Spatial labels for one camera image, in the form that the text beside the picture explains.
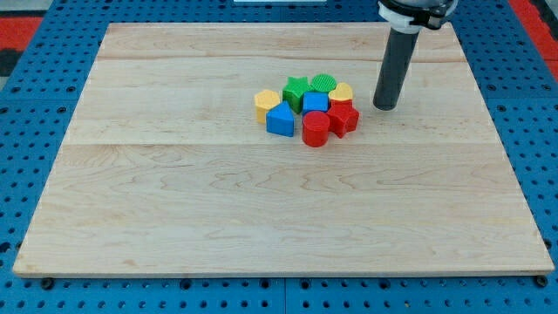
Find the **white black robot arm flange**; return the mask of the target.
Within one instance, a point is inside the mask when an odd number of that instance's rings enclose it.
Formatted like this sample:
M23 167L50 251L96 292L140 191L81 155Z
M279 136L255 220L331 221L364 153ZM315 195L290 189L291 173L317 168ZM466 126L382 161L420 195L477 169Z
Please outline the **white black robot arm flange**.
M419 33L422 28L439 30L453 16L458 0L378 0L378 14L393 30Z

